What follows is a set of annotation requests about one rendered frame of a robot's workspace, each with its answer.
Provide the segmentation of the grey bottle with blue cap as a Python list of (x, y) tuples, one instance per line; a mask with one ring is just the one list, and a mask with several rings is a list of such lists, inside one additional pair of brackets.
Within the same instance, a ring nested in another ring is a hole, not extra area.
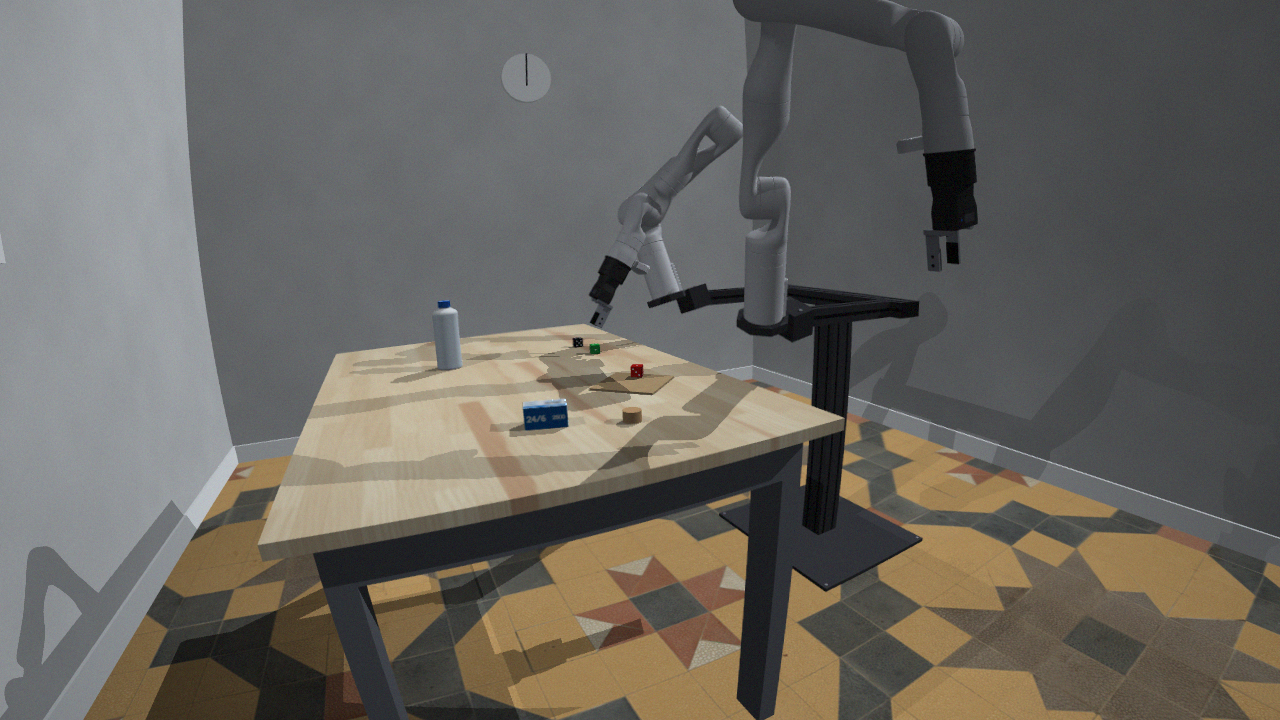
[(451, 300), (438, 301), (438, 307), (433, 313), (436, 366), (439, 370), (458, 369), (462, 366), (458, 313), (451, 307)]

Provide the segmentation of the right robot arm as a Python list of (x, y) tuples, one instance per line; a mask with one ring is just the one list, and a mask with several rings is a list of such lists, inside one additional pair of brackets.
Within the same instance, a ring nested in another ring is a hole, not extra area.
[[(698, 151), (705, 135), (714, 145)], [(684, 149), (669, 158), (640, 190), (620, 205), (618, 220), (623, 227), (616, 241), (635, 249), (639, 263), (650, 266), (644, 277), (652, 300), (682, 291), (675, 264), (669, 263), (666, 252), (659, 223), (664, 219), (675, 196), (740, 138), (742, 138), (742, 123), (726, 108), (714, 108), (692, 132)]]

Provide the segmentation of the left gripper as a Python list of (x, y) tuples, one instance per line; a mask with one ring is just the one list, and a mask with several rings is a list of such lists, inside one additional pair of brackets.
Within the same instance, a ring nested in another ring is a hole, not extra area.
[(959, 231), (973, 229), (978, 224), (973, 195), (977, 183), (977, 149), (969, 117), (922, 120), (922, 136), (899, 140), (896, 146), (899, 154), (924, 149), (927, 183), (933, 197), (933, 229), (923, 231), (928, 272), (942, 272), (941, 236), (946, 236), (947, 241), (947, 263), (960, 264)]

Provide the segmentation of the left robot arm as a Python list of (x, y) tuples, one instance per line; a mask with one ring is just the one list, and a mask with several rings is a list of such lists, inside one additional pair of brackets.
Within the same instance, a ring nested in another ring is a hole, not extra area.
[(748, 20), (762, 22), (760, 44), (742, 87), (739, 208), (746, 219), (772, 219), (745, 240), (744, 318), (773, 325), (786, 316), (791, 192), (786, 178), (756, 174), (788, 124), (796, 24), (906, 53), (922, 120), (969, 115), (955, 63), (964, 35), (947, 15), (888, 0), (733, 0), (733, 6)]

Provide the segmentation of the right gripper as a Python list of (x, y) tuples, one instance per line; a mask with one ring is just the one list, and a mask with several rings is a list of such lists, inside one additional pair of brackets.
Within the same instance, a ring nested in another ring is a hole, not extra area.
[(613, 309), (609, 304), (614, 297), (614, 291), (620, 284), (623, 284), (631, 269), (639, 275), (649, 272), (650, 266), (637, 263), (637, 260), (635, 261), (637, 251), (635, 249), (627, 243), (614, 241), (598, 272), (600, 275), (589, 293), (593, 297), (591, 300), (599, 304), (589, 323), (600, 328), (604, 325), (607, 316)]

